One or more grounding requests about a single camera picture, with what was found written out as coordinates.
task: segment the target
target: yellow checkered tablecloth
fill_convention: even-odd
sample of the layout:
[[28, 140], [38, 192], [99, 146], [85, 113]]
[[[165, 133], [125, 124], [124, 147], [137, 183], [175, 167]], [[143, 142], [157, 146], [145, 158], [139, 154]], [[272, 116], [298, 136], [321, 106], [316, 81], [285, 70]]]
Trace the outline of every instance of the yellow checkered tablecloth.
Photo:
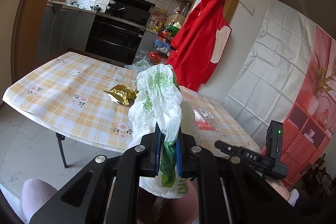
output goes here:
[[[69, 138], [108, 150], [124, 152], [132, 140], [129, 108], [104, 93], [118, 84], [134, 90], [137, 73], [68, 52], [10, 86], [4, 102], [29, 119]], [[258, 145], [222, 105], [183, 86], [184, 99], [214, 116], [216, 131], [199, 130], [202, 146], [223, 156], [216, 140], [260, 152]]]
[[260, 153], [259, 146], [220, 103], [184, 86], [180, 86], [180, 90], [184, 100], [192, 108], [205, 108], [214, 117], [215, 131], [199, 130], [202, 147], [210, 150], [215, 156], [225, 156], [226, 154], [214, 146], [215, 141], [220, 140], [231, 145], [244, 146], [247, 149]]

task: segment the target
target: table leg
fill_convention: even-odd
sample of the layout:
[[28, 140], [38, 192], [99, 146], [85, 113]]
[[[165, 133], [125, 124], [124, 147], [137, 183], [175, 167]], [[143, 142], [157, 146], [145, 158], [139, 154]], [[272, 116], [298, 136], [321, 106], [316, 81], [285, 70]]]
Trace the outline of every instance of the table leg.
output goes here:
[[63, 160], [64, 168], [68, 168], [68, 165], [67, 165], [67, 162], [66, 162], [65, 156], [64, 156], [63, 145], [62, 145], [62, 141], [65, 140], [65, 136], [56, 133], [56, 137], [57, 137], [57, 141], [58, 141], [59, 151], [61, 152], [61, 157], [62, 157], [62, 160]]

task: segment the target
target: red cabinet picture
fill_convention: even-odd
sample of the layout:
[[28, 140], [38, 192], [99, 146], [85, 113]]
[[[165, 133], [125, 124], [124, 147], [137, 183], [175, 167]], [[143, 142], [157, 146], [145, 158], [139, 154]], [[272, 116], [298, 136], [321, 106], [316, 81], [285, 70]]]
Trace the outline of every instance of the red cabinet picture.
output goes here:
[[283, 122], [283, 183], [293, 185], [321, 156], [336, 131], [336, 42], [319, 26], [299, 94]]

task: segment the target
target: tiled floor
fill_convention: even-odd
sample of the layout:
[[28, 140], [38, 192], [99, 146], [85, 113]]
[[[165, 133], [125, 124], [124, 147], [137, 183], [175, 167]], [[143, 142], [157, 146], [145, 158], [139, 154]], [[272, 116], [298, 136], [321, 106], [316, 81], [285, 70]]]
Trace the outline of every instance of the tiled floor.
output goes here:
[[27, 179], [38, 178], [60, 189], [96, 155], [119, 155], [70, 138], [63, 141], [63, 148], [68, 165], [72, 165], [68, 169], [63, 166], [55, 132], [6, 103], [0, 106], [0, 184], [14, 197], [21, 199]]

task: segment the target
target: red apron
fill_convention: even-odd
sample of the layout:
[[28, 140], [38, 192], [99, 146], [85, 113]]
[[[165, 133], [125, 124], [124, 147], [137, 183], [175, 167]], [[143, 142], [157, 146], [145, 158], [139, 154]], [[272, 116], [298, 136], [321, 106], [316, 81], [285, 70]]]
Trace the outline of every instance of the red apron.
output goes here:
[[201, 0], [172, 40], [176, 51], [171, 52], [167, 64], [174, 68], [179, 85], [197, 91], [215, 70], [231, 34], [223, 18], [223, 4], [224, 0]]

